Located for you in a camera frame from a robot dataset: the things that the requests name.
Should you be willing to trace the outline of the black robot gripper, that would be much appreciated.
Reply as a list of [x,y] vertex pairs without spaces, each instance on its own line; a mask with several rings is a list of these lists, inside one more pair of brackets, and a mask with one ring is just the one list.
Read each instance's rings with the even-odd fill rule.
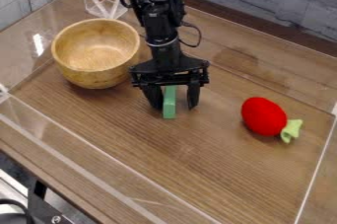
[[160,86],[187,85],[186,102],[191,110],[198,105],[199,87],[209,83],[209,62],[185,55],[178,40],[168,44],[150,44],[152,59],[129,68],[132,84],[140,87],[150,106],[164,107]]

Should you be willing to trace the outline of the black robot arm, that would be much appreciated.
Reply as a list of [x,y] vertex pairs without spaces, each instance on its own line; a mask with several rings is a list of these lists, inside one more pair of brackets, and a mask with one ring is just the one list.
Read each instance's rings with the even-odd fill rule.
[[164,86],[186,87],[186,103],[198,105],[199,88],[209,83],[209,62],[183,54],[186,43],[178,37],[177,29],[190,27],[183,20],[185,9],[181,0],[120,0],[134,12],[145,29],[145,42],[152,59],[129,68],[132,84],[140,88],[150,106],[164,107]]

